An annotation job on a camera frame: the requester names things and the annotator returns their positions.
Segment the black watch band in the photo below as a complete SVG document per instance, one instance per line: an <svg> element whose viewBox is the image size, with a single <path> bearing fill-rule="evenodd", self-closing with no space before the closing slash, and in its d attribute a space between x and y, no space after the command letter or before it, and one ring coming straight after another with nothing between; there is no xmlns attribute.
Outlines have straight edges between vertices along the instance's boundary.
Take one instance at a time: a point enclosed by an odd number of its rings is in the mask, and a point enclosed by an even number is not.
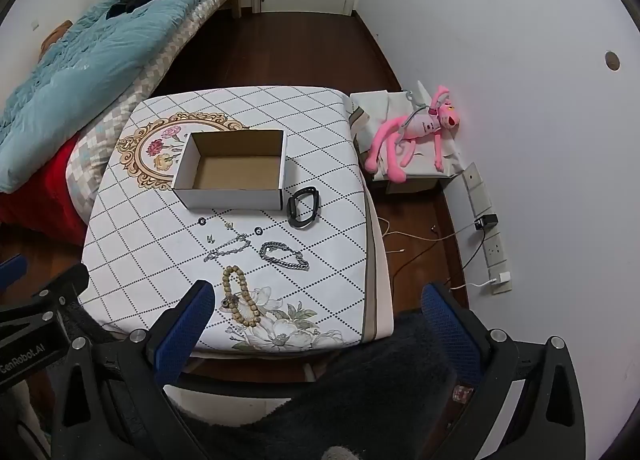
<svg viewBox="0 0 640 460"><path fill-rule="evenodd" d="M316 187L295 191L288 199L288 223L294 229L305 229L313 224L320 211L320 194Z"/></svg>

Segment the red blanket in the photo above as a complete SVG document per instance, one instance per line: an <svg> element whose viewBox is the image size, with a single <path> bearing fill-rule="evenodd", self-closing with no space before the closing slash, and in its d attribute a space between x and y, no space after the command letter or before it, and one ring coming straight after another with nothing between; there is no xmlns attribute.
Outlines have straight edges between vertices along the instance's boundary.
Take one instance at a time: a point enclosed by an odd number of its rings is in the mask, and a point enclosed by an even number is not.
<svg viewBox="0 0 640 460"><path fill-rule="evenodd" d="M66 141L52 159L11 194L1 194L0 219L73 245L85 241L87 225L73 205L66 165L79 135Z"/></svg>

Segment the black charger plug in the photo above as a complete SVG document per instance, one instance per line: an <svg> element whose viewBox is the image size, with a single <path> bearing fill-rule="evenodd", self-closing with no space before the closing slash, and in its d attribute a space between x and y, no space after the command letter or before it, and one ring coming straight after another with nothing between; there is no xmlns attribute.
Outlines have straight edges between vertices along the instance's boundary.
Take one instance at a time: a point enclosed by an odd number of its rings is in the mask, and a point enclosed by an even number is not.
<svg viewBox="0 0 640 460"><path fill-rule="evenodd" d="M488 232L498 225L498 215L495 213L487 213L480 215L474 221L474 227L477 231Z"/></svg>

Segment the white patterned tablecloth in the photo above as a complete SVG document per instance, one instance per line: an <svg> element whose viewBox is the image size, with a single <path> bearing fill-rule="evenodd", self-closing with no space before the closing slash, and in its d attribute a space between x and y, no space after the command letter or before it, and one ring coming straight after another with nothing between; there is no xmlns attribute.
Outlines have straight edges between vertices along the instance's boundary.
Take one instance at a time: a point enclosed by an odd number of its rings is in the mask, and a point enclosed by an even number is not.
<svg viewBox="0 0 640 460"><path fill-rule="evenodd" d="M142 102L94 200L81 305L105 330L126 334L150 328L195 281L208 281L216 307L195 346L200 356L304 354L390 335L385 247L349 112L344 94L318 87L232 87ZM313 224L294 229L285 211L190 211L180 202L171 183L189 134L240 128L285 132L284 201L316 187Z"/></svg>

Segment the teal quilt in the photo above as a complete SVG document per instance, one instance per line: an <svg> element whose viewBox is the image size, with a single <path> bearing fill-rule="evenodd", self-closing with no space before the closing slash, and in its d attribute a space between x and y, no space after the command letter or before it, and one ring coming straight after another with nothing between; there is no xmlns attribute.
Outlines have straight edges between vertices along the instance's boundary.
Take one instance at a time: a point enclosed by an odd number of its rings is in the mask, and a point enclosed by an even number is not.
<svg viewBox="0 0 640 460"><path fill-rule="evenodd" d="M151 0L111 18L89 8L6 99L1 190L12 193L116 100L203 0Z"/></svg>

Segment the white cardboard box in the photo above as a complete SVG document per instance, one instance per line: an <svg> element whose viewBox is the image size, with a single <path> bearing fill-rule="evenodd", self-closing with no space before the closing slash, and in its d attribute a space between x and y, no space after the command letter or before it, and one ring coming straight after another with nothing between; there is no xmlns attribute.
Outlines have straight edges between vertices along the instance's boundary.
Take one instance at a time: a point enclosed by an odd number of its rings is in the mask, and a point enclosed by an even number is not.
<svg viewBox="0 0 640 460"><path fill-rule="evenodd" d="M192 131L171 189L190 211L284 206L286 134L281 129Z"/></svg>

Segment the pink panther plush toy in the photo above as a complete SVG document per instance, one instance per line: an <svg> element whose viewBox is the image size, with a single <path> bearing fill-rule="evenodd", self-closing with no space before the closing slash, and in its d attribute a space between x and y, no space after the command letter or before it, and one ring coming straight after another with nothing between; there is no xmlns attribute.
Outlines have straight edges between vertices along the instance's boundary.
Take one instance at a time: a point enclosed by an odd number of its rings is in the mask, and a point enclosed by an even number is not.
<svg viewBox="0 0 640 460"><path fill-rule="evenodd" d="M429 102L416 101L409 90L405 96L412 106L411 112L381 124L373 135L363 163L364 169L374 175L378 171L381 151L385 149L385 175L392 183L404 183L407 180L406 167L416 156L416 146L428 140L433 141L435 171L445 172L442 140L444 134L451 134L460 124L447 87L439 85Z"/></svg>

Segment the brown pillow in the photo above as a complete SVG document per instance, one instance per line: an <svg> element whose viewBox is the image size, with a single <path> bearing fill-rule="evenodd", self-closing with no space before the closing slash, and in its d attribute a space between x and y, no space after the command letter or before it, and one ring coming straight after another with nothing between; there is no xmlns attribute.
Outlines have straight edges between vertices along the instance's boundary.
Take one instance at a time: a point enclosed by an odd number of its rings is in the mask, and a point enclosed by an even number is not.
<svg viewBox="0 0 640 460"><path fill-rule="evenodd" d="M57 42L73 25L73 22L66 20L61 24L58 24L54 30L44 38L44 41L40 45L40 53L45 53L51 45Z"/></svg>

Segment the white cloth covered box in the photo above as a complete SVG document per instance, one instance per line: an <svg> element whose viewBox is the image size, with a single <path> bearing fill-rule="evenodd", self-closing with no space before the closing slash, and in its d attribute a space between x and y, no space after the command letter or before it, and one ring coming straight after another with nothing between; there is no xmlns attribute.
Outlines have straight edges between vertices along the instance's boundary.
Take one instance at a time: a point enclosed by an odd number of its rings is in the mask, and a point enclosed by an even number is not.
<svg viewBox="0 0 640 460"><path fill-rule="evenodd" d="M463 172L454 141L460 116L450 90L416 88L356 92L350 127L360 167L388 193L430 190Z"/></svg>

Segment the wall power strip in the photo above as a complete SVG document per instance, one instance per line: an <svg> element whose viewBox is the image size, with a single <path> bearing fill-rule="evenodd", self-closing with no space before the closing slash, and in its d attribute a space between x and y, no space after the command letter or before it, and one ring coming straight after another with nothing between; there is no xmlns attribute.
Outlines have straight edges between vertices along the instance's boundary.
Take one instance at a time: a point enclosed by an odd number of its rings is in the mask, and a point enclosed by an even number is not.
<svg viewBox="0 0 640 460"><path fill-rule="evenodd" d="M463 262L463 270L483 265L487 278L474 283L477 289L487 289L491 295L512 290L512 273L498 227L499 217L492 205L488 189L480 170L471 163L462 173L473 222L470 230L471 254Z"/></svg>

